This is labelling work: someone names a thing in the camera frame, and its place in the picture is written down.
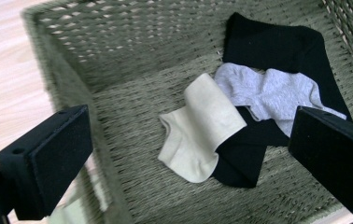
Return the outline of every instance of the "black sock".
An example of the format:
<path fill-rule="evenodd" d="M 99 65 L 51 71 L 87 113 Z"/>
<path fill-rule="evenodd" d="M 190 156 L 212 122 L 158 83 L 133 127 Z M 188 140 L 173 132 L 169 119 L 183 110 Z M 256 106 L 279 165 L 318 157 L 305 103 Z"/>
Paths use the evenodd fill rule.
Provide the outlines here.
<path fill-rule="evenodd" d="M 251 21 L 234 13 L 227 23 L 224 48 L 225 63 L 305 74 L 317 82 L 322 103 L 352 121 L 333 78 L 321 33 L 303 26 Z M 225 185 L 253 188 L 266 146 L 287 146 L 289 139 L 272 119 L 257 122 L 246 108 L 237 109 L 247 127 L 217 148 L 221 163 L 213 176 Z"/>

